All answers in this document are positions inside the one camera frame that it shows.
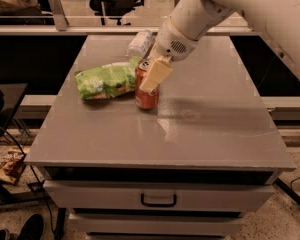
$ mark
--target white robotic arm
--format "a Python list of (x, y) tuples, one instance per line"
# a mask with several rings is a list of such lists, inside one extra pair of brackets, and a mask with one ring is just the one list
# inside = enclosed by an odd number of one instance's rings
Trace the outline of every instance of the white robotic arm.
[(185, 59), (210, 28), (234, 11), (300, 80), (300, 0), (180, 0), (159, 30), (150, 53), (155, 61), (165, 61), (166, 67), (161, 70), (161, 64), (154, 63), (140, 88), (151, 92), (171, 72), (167, 61)]

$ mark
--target black handle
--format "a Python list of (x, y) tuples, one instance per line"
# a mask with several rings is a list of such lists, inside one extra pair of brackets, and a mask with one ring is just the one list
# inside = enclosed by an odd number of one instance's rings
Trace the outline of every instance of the black handle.
[(141, 204), (146, 207), (156, 207), (156, 208), (170, 208), (177, 204), (177, 195), (173, 194), (173, 201), (170, 204), (150, 204), (144, 201), (144, 194), (141, 194)]

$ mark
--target gray tabletop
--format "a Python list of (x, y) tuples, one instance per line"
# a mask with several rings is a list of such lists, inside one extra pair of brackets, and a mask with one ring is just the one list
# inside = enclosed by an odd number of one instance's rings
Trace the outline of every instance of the gray tabletop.
[(133, 36), (89, 36), (42, 129), (28, 164), (132, 168), (292, 169), (276, 126), (229, 37), (204, 37), (142, 111), (133, 94), (84, 102), (76, 70), (126, 61)]

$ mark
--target shoe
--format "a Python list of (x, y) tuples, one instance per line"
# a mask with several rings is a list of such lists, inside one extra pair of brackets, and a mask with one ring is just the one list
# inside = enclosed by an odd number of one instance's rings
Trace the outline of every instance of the shoe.
[(17, 240), (40, 240), (43, 230), (43, 217), (40, 214), (34, 214), (23, 225)]
[(10, 233), (8, 229), (1, 229), (0, 230), (0, 240), (9, 240)]

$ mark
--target red soda can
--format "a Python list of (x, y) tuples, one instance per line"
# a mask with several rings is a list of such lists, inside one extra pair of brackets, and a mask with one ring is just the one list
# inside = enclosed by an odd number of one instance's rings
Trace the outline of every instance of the red soda can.
[(150, 94), (140, 90), (142, 79), (147, 75), (150, 69), (151, 61), (148, 59), (141, 60), (136, 67), (136, 86), (135, 86), (135, 100), (139, 108), (153, 109), (157, 106), (159, 101), (159, 87), (154, 89)]

